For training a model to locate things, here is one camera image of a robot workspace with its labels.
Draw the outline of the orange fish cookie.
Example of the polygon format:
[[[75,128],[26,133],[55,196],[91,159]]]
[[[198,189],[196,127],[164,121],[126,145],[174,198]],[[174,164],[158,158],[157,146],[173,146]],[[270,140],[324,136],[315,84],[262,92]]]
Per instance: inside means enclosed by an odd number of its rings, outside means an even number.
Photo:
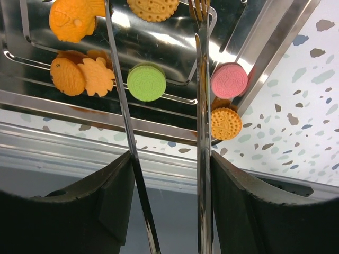
[[[56,0],[49,13],[49,26],[57,39],[79,43],[96,28],[96,18],[105,17],[104,0]]]

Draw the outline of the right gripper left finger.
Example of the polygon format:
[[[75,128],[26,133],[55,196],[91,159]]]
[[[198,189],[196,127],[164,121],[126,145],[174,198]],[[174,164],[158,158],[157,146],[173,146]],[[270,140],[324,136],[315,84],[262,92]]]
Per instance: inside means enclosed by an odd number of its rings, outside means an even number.
[[[1,192],[1,253],[119,253],[134,186],[126,152],[44,197]]]

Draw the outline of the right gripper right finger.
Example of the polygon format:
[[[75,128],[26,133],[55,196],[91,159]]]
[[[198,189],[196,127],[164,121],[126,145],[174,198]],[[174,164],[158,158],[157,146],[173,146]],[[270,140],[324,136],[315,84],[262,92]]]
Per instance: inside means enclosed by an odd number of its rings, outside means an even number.
[[[211,157],[212,204],[222,253],[338,253],[338,199],[274,187]]]

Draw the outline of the metal tongs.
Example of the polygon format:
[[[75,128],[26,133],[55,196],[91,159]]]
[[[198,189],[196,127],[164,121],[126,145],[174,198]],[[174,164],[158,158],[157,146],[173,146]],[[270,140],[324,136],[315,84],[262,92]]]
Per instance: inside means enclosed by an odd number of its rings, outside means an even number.
[[[121,113],[123,117],[131,161],[137,184],[139,200],[147,229],[151,253],[160,253],[157,231],[151,212],[146,185],[136,148],[135,136],[128,109],[126,94],[120,70],[118,53],[111,22],[111,3],[104,2],[106,29],[108,32],[113,70],[116,77]],[[209,68],[209,28],[210,1],[189,1],[189,11],[195,29],[197,50],[197,196],[198,196],[198,252],[212,253],[213,214],[211,198],[211,127],[210,127],[210,68]]]

